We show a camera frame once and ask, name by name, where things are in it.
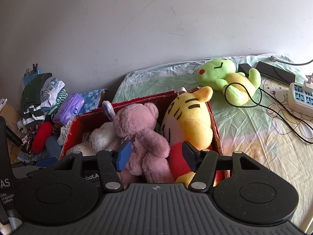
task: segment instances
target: black gripper pad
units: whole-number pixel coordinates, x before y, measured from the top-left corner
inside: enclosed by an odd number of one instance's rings
[[[193,193],[182,183],[130,184],[107,194],[99,207],[75,223],[44,227],[24,223],[14,235],[286,235],[303,234],[290,222],[255,227],[225,217],[207,194]]]

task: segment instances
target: white plush toy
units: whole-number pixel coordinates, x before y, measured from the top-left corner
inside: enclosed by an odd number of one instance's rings
[[[66,151],[66,155],[73,151],[81,151],[83,156],[96,155],[97,152],[109,148],[117,138],[118,136],[114,132],[113,123],[107,122],[90,134],[89,142],[75,145]]]
[[[89,142],[92,148],[99,152],[107,149],[116,139],[117,135],[114,131],[113,123],[107,122],[90,134]]]
[[[113,121],[115,112],[109,101],[103,101],[102,111],[111,121]],[[113,122],[107,122],[90,134],[89,142],[81,143],[72,147],[66,151],[66,155],[72,153],[73,151],[81,151],[83,156],[96,155],[97,152],[104,149],[116,149],[120,144],[121,138],[116,135],[113,128]]]
[[[66,155],[69,155],[70,153],[72,153],[74,151],[81,151],[83,153],[83,156],[96,155],[96,153],[97,153],[91,147],[90,142],[83,142],[83,143],[75,145],[74,147],[72,147],[68,151],[66,151]]]

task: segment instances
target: bear ear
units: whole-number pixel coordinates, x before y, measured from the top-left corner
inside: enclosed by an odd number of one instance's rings
[[[209,86],[205,86],[198,91],[195,91],[193,95],[198,99],[199,102],[206,102],[212,98],[213,90]]]
[[[154,119],[157,119],[159,116],[159,111],[158,111],[158,108],[156,107],[156,105],[153,104],[152,102],[147,102],[144,105],[150,110]]]

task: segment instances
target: yellow tiger plush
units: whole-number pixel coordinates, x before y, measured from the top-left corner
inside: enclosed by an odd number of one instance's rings
[[[211,118],[206,102],[212,97],[211,87],[194,93],[178,95],[168,107],[161,125],[161,135],[170,144],[168,163],[176,182],[187,187],[194,173],[182,155],[182,143],[189,141],[198,150],[206,149],[212,142]]]

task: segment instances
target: metal screw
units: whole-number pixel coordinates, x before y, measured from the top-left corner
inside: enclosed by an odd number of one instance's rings
[[[121,187],[121,184],[118,182],[108,182],[105,184],[105,187],[107,189],[111,189],[111,190],[117,190]]]
[[[207,185],[203,182],[193,182],[190,186],[193,189],[198,189],[198,190],[202,190],[207,187]]]

